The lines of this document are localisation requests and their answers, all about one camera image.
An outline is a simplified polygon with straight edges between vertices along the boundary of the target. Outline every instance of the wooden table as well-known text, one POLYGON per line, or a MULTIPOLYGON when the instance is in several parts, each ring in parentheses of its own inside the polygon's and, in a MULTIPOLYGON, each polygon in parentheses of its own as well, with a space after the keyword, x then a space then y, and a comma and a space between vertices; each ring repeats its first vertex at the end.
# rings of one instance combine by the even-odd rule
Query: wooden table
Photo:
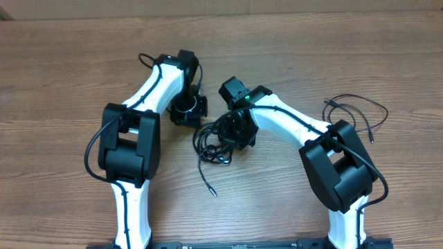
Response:
MULTIPOLYGON (((84 149, 104 106, 132 96, 150 75, 137 54, 180 48, 204 66, 208 119, 226 112, 217 90, 233 75, 318 119, 323 99, 339 93, 386 105, 390 116, 375 144, 361 133, 390 185, 386 201, 366 210, 365 231, 392 237, 396 248, 443 247, 443 12, 347 12, 0 22, 0 248, 84 248, 114 239, 114 196, 85 172, 84 149)), ((373 123, 383 117, 365 102, 346 102, 373 123)), ((231 166, 204 164, 214 198, 197 171, 193 130, 168 119, 150 186, 155 241, 327 234, 327 209, 298 152, 280 138, 260 131, 231 166)), ((381 193, 377 181, 371 198, 381 193)))

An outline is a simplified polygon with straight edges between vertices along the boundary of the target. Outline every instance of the black cable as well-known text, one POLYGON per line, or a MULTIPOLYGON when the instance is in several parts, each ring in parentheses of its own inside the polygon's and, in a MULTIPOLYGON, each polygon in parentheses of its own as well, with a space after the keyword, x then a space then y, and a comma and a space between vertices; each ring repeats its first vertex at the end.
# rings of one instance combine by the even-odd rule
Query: black cable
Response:
POLYGON ((152 60, 152 66, 157 65, 157 67, 159 68, 159 75, 157 76, 156 81, 154 82, 154 84, 151 86, 151 88, 149 88, 149 90, 147 90, 147 92, 142 95, 140 97, 139 100, 137 100, 137 102, 135 102, 133 105, 131 105, 130 107, 127 107, 124 111, 122 111, 122 113, 113 118, 111 121, 109 121, 107 124, 103 125, 102 128, 100 128, 97 133, 92 137, 91 141, 89 141, 89 144, 86 148, 86 151, 84 152, 84 167, 86 168, 86 171, 95 179, 99 180, 99 181, 103 181, 106 183, 112 183, 115 184, 116 186, 118 186, 120 188, 120 190, 122 191, 122 195, 123 195, 123 206, 124 206, 124 223, 125 223, 125 234, 126 234, 126 242, 127 242, 127 249, 131 249, 131 244, 129 242, 129 229, 127 227, 127 192, 125 190, 125 188, 118 183, 117 181, 109 181, 108 179, 101 177, 97 174, 95 174, 94 172, 92 172, 91 167, 89 166, 89 153, 91 152, 92 146, 93 144, 96 142, 96 140, 100 137, 101 133, 107 128, 109 127, 109 125, 111 125, 112 123, 114 123, 115 121, 119 120, 120 118, 122 118, 126 113, 128 113, 129 111, 131 111, 132 109, 134 109, 135 107, 137 107, 139 104, 141 104, 143 101, 145 101, 146 97, 152 92, 152 90, 154 90, 154 88, 156 87, 156 85, 160 82, 161 79, 161 67, 156 63, 155 59, 153 57, 151 57, 150 55, 146 55, 144 53, 140 53, 138 54, 138 58, 141 61, 141 63, 145 66, 147 66, 148 68, 152 69, 152 66, 146 64, 141 57, 147 57, 149 59, 152 60))
POLYGON ((141 57, 149 58, 149 59, 151 59, 152 61, 154 61, 154 58, 152 58, 151 55, 147 55, 147 54, 145 54, 145 53, 139 53, 139 54, 138 54, 138 59, 140 60, 141 64, 143 64, 143 65, 145 65, 146 67, 152 69, 152 66, 153 66, 153 65, 150 66, 150 65, 149 65, 148 63, 146 63, 141 57))
POLYGON ((214 164, 225 164, 228 165, 232 161, 232 155, 234 148, 232 146, 228 145, 208 145, 207 139, 210 135, 217 135, 218 132, 218 126, 221 120, 226 118, 227 116, 237 113, 239 111, 245 111, 250 109, 271 109, 275 111, 281 111, 283 113, 286 113, 287 115, 291 116, 293 119, 297 120, 302 125, 306 126, 308 129, 316 132, 317 134, 323 134, 321 131, 317 130, 312 125, 306 123, 302 119, 300 119, 298 116, 294 115, 292 112, 280 108, 280 107, 272 107, 272 106, 251 106, 251 107, 242 107, 238 108, 234 111, 229 111, 223 115, 221 115, 216 121, 209 122, 203 125, 203 127, 200 130, 196 130, 194 132, 194 136, 192 137, 192 144, 194 145, 194 150, 199 155, 197 166, 199 168, 200 176, 203 182, 205 183, 206 187, 208 187, 209 191, 217 197, 217 192, 214 190, 214 188, 208 183, 208 181, 205 179, 202 171, 201 171, 201 162, 209 162, 214 164))
POLYGON ((331 113, 332 113, 335 109, 339 108, 339 109, 342 109, 342 110, 346 111, 348 114, 351 115, 352 120, 354 121, 354 129, 355 129, 355 128, 356 128, 355 117, 352 115, 352 113, 351 113, 349 110, 346 109, 346 107, 351 108, 351 109, 354 109, 355 111, 357 111, 358 113, 360 113, 360 115, 361 115, 361 116, 363 117, 363 119, 365 120, 365 123, 366 123, 367 128, 356 130, 356 132, 368 131, 368 136, 369 136, 369 140, 370 140, 371 143, 374 143, 374 135, 373 135, 373 133, 372 133, 372 129, 374 129, 375 127, 378 127, 379 125, 383 124, 383 123, 385 122, 385 120, 388 118, 388 115, 389 115, 389 111, 388 111, 388 109, 387 109, 386 107, 384 107, 383 105, 381 105, 381 104, 379 104, 378 102, 375 102, 374 100, 371 100, 371 99, 369 99, 369 98, 365 98, 365 97, 362 97, 362 96, 360 96, 360 95, 355 95, 355 94, 349 94, 349 93, 340 94, 340 95, 337 95, 337 96, 333 97, 333 98, 330 99, 330 100, 325 100, 325 103, 326 103, 325 108, 323 108, 323 111, 322 111, 322 119, 323 119, 323 121, 325 121, 325 122, 326 122, 326 118, 325 118, 326 108, 327 108, 329 105, 332 106, 332 109, 329 111, 329 114, 328 114, 328 116, 327 116, 327 121, 330 122, 330 123, 332 123, 332 121, 331 121, 331 113), (375 105, 377 105, 377 106, 383 108, 383 109, 385 110, 385 112, 386 112, 386 115, 385 115, 385 117, 384 117, 384 119, 383 119, 382 121, 380 121, 380 122, 377 123, 376 125, 370 126, 369 121, 368 121, 368 119, 366 118, 365 114, 364 114, 362 111, 360 111, 358 108, 356 108, 355 106, 352 106, 351 104, 337 104, 337 103, 335 102, 335 100, 337 100, 337 99, 339 99, 339 98, 344 98, 344 97, 360 98, 360 99, 362 99, 362 100, 366 100, 366 101, 368 101, 368 102, 371 102, 371 103, 373 103, 373 104, 375 104, 375 105))
POLYGON ((201 64, 199 64, 200 67, 200 80, 199 82, 195 85, 195 90, 196 93, 194 93, 194 95, 199 94, 200 88, 201 88, 201 79, 203 79, 203 68, 201 67, 201 64))
MULTIPOLYGON (((292 112, 290 112, 290 111, 288 111, 288 110, 286 110, 286 109, 280 108, 280 107, 273 107, 273 106, 250 106, 250 107, 242 107, 242 108, 238 108, 238 109, 236 109, 236 110, 234 110, 234 111, 229 111, 228 113, 223 114, 223 115, 220 116, 218 119, 216 119, 216 121, 211 122, 211 123, 209 123, 209 124, 207 124, 207 125, 210 125, 211 127, 216 127, 216 126, 218 125, 218 123, 219 123, 221 120, 223 120, 225 117, 227 117, 227 116, 229 116, 229 115, 231 115, 231 114, 233 114, 233 113, 237 113, 237 112, 239 112, 239 111, 250 110, 250 109, 271 109, 271 110, 275 110, 275 111, 281 111, 281 112, 287 114, 288 116, 290 116, 291 118, 297 120, 300 124, 302 124, 303 126, 305 126, 306 128, 308 128, 308 130, 313 131, 313 132, 317 133, 318 135, 323 135, 323 134, 324 134, 323 132, 317 130, 317 129, 316 129, 315 127, 313 127, 312 125, 310 125, 310 124, 306 123, 305 121, 303 121, 301 118, 299 118, 297 115, 293 114, 292 112)), ((197 132, 198 132, 198 131, 196 131, 196 133, 194 134, 194 137, 192 138, 192 141, 193 141, 193 142, 195 141, 195 137, 196 137, 197 132)), ((369 163, 367 160, 365 160, 363 157, 361 157, 360 155, 358 155, 357 153, 355 153, 354 151, 352 151, 351 149, 349 149, 349 148, 346 147, 344 144, 342 144, 341 142, 337 141, 337 140, 334 139, 334 138, 326 137, 326 139, 328 139, 330 142, 334 143, 335 145, 338 145, 343 151, 346 151, 347 153, 350 153, 350 154, 356 156, 356 157, 357 157, 359 160, 361 160, 361 161, 362 161, 367 167, 369 167, 369 168, 370 168, 370 169, 371 169, 371 170, 372 170, 372 171, 373 171, 373 172, 374 172, 374 173, 380 178, 380 181, 383 183, 383 187, 384 187, 384 193, 383 193, 383 195, 382 195, 381 197, 379 197, 379 198, 373 200, 373 201, 370 201, 370 202, 367 202, 367 203, 361 205, 361 206, 357 209, 357 211, 356 211, 356 213, 357 213, 357 219, 356 219, 356 225, 357 225, 356 231, 357 231, 357 235, 356 235, 356 237, 357 237, 357 246, 358 246, 357 248, 359 249, 359 248, 361 248, 361 244, 360 244, 360 213, 361 213, 361 211, 362 211, 363 208, 366 208, 366 207, 368 207, 368 206, 370 206, 370 205, 374 205, 374 204, 379 203, 379 202, 381 202, 382 200, 386 199, 386 197, 388 196, 388 193, 389 193, 388 183, 386 182, 386 179, 383 177, 383 175, 381 174, 381 172, 380 172, 378 169, 376 169, 374 165, 372 165, 372 164, 369 163)), ((194 148, 195 148, 195 150, 197 151, 198 146, 196 146, 196 145, 194 144, 194 148)), ((200 164, 200 162, 201 162, 201 156, 204 154, 205 150, 206 150, 206 148, 203 148, 203 151, 202 151, 201 154, 199 155, 199 164, 200 164)), ((210 188, 210 190, 211 190, 212 187, 209 185, 209 183, 208 183, 205 179, 204 179, 204 182, 205 182, 205 184, 208 186, 208 188, 210 188)))

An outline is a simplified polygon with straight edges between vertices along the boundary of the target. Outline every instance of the black bracket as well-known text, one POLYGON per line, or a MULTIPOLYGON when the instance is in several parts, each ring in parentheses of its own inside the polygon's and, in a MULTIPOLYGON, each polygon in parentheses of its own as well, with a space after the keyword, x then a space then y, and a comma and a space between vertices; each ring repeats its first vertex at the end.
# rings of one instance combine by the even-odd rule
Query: black bracket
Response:
POLYGON ((171 103, 171 121, 176 125, 199 129, 200 118, 208 114, 208 101, 200 96, 200 84, 191 85, 199 66, 194 52, 180 50, 177 56, 160 55, 157 63, 176 66, 184 73, 183 89, 171 103))
POLYGON ((327 153, 340 153, 341 148, 330 139, 337 139, 369 163, 372 161, 354 127, 344 120, 328 126, 327 132, 299 149, 309 184, 318 199, 330 210, 345 213, 358 198, 371 193, 377 175, 347 152, 333 164, 327 153))
MULTIPOLYGON (((228 109, 233 111, 253 106, 264 96, 271 95, 272 91, 263 86, 258 86, 251 91, 244 87, 236 77, 232 77, 222 84, 219 94, 228 104, 228 109)), ((251 113, 238 111, 221 120, 217 135, 222 144, 242 150, 248 145, 251 147, 255 145, 257 131, 258 127, 252 120, 251 113)))
MULTIPOLYGON (((103 111, 102 126, 118 117, 125 105, 109 103, 103 111)), ((155 176, 160 161, 160 115, 131 110, 111 123, 100 136, 98 165, 110 181, 123 180, 141 187, 155 176), (118 133, 138 129, 138 140, 126 140, 118 133)))

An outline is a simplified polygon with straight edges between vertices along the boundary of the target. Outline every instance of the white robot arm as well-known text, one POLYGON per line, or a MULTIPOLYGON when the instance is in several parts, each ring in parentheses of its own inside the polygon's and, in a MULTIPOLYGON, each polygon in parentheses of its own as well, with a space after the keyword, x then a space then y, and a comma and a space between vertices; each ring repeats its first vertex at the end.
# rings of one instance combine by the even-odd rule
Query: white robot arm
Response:
MULTIPOLYGON (((181 50, 177 57, 161 55, 155 62, 152 76, 132 98, 122 105, 108 104, 103 112, 102 126, 108 127, 101 133, 98 164, 101 169, 106 170, 107 181, 113 183, 118 233, 116 240, 110 245, 87 248, 217 249, 238 247, 235 244, 234 246, 226 244, 185 246, 179 242, 158 244, 151 242, 152 231, 147 217, 147 193, 149 182, 156 173, 160 159, 159 116, 172 103, 171 121, 176 125, 199 128, 199 119, 207 112, 206 98, 199 96, 198 87, 192 88, 190 85, 199 65, 194 53, 181 50), (118 122, 110 124, 111 120, 115 120, 116 117, 119 118, 118 122), (138 141, 128 141, 118 137, 118 133, 126 132, 137 133, 138 141)), ((257 246, 264 249, 297 249, 298 246, 301 248, 304 243, 315 241, 311 243, 310 248, 321 246, 321 248, 355 249, 357 234, 359 234, 360 243, 367 241, 363 231, 363 213, 360 214, 360 229, 357 232, 356 210, 368 200, 368 194, 372 191, 372 182, 377 177, 352 155, 348 154, 345 160, 340 160, 334 166, 328 159, 334 151, 339 149, 328 142, 325 136, 334 137, 370 161, 358 136, 349 131, 347 123, 338 122, 331 125, 309 118, 287 106, 270 90, 259 86, 250 91, 234 77, 223 84, 219 93, 228 103, 230 110, 247 107, 241 117, 249 121, 249 127, 253 127, 251 134, 254 142, 255 132, 260 128, 279 135, 294 148, 299 149, 314 193, 329 208, 328 239, 299 239, 293 243, 261 243, 257 246), (278 107, 283 111, 277 111, 271 107, 278 107)), ((236 137, 230 137, 229 133, 222 135, 224 137, 219 134, 219 140, 222 143, 236 141, 236 137)), ((247 145, 249 143, 240 142, 234 147, 242 149, 247 145)), ((374 249, 392 248, 390 240, 379 242, 378 245, 374 246, 374 249)))
POLYGON ((194 53, 180 50, 176 57, 160 55, 154 62, 151 77, 134 96, 122 105, 108 104, 103 112, 102 126, 120 117, 102 131, 98 160, 116 197, 118 232, 113 244, 87 248, 148 247, 147 193, 160 158, 159 116, 171 104, 171 121, 198 128, 200 117, 206 115, 207 101, 199 95, 199 84, 190 85, 199 66, 194 53), (118 137, 126 132, 137 133, 138 141, 118 137))
POLYGON ((360 213, 357 232, 357 210, 368 200, 368 194, 372 191, 372 182, 377 179, 377 176, 352 155, 345 155, 334 165, 327 158, 334 153, 334 150, 338 150, 325 139, 326 136, 331 136, 340 142, 347 143, 348 146, 353 146, 353 149, 358 150, 361 156, 370 162, 369 155, 350 124, 340 121, 331 125, 328 122, 310 118, 286 105, 276 94, 263 86, 250 91, 235 77, 223 83, 219 93, 232 112, 227 119, 232 118, 232 121, 237 121, 239 117, 243 119, 243 122, 228 120, 221 123, 232 124, 232 126, 241 123, 247 127, 243 129, 221 127, 221 130, 219 128, 219 134, 222 134, 219 136, 221 142, 228 141, 237 149, 243 149, 247 144, 238 141, 239 138, 232 130, 236 128, 253 130, 248 124, 252 120, 257 128, 278 135, 300 150, 311 187, 320 201, 329 208, 328 239, 330 244, 337 249, 355 249, 358 233, 360 244, 363 244, 366 239, 366 233, 363 231, 364 214, 360 213), (245 110, 238 114, 235 113, 236 109, 245 110))
MULTIPOLYGON (((290 106, 282 102, 276 94, 264 96, 258 100, 255 105, 280 107, 288 110, 304 120, 307 124, 312 125, 322 132, 326 132, 327 127, 331 125, 328 122, 315 120, 295 109, 292 109, 290 106)), ((310 131, 306 126, 300 124, 298 121, 281 111, 271 109, 251 109, 250 113, 252 120, 257 127, 279 135, 279 137, 287 141, 297 150, 305 146, 306 141, 315 140, 319 137, 317 133, 310 131)), ((333 153, 334 151, 330 150, 328 151, 327 155, 330 156, 333 153)), ((363 205, 368 200, 368 197, 368 195, 360 197, 351 205, 349 211, 345 213, 342 213, 341 211, 329 210, 330 229, 328 237, 329 241, 337 249, 355 249, 357 247, 356 210, 360 205, 363 205)), ((360 243, 363 243, 366 239, 366 233, 363 231, 364 214, 360 215, 360 243)))

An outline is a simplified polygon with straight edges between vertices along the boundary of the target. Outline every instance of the robotic arm segment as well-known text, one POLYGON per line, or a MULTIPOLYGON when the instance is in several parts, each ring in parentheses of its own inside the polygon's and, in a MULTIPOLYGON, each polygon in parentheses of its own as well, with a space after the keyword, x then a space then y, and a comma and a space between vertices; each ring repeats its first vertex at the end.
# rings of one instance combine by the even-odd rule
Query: robotic arm segment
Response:
MULTIPOLYGON (((176 66, 169 64, 161 64, 162 77, 157 86, 146 97, 142 104, 138 105, 135 110, 146 111, 151 110, 160 115, 168 107, 169 103, 178 95, 184 88, 184 74, 183 71, 176 66)), ((133 105, 137 102, 154 84, 159 76, 159 66, 155 65, 152 69, 152 76, 149 77, 144 85, 137 91, 134 96, 123 102, 127 106, 133 105)), ((136 129, 131 130, 132 133, 138 133, 136 129)))
MULTIPOLYGON (((243 126, 251 125, 253 122, 257 128, 275 133, 299 149, 312 190, 317 198, 329 208, 331 222, 329 241, 338 249, 356 248, 356 209, 367 201, 377 175, 352 154, 345 152, 344 157, 335 163, 329 159, 334 152, 341 152, 340 147, 330 142, 331 139, 337 139, 341 144, 351 147, 354 152, 372 163, 352 125, 343 120, 331 125, 309 118, 283 103, 277 95, 272 94, 272 91, 263 86, 250 91, 235 77, 223 83, 219 93, 231 111, 257 106, 257 108, 249 109, 248 113, 239 110, 239 114, 233 113, 226 117, 228 120, 233 119, 234 122, 226 122, 231 125, 224 127, 224 131, 230 131, 230 134, 219 132, 223 134, 221 138, 219 135, 219 140, 225 142, 225 140, 232 141, 239 138, 233 132, 233 128, 237 128, 235 123, 239 122, 236 119, 241 117, 245 123, 243 126), (297 121, 288 113, 262 107, 279 107, 294 114, 301 121, 297 121), (318 133, 310 130, 309 125, 318 133)), ((360 226, 359 237, 362 243, 366 236, 363 231, 363 222, 360 226)))
POLYGON ((155 59, 152 76, 133 97, 123 104, 109 103, 103 111, 102 127, 108 126, 100 134, 98 164, 106 170, 107 181, 115 183, 112 188, 116 196, 118 234, 110 245, 112 248, 129 249, 132 245, 144 249, 149 243, 147 189, 160 161, 160 115, 171 103, 171 121, 200 127, 200 117, 207 114, 207 101, 199 95, 199 83, 191 86, 198 66, 198 59, 190 51, 180 50, 176 57, 160 55, 155 59), (138 106, 127 108, 141 98, 145 99, 138 106), (137 141, 118 137, 119 133, 129 131, 138 134, 137 141), (126 191, 125 196, 120 187, 126 191))

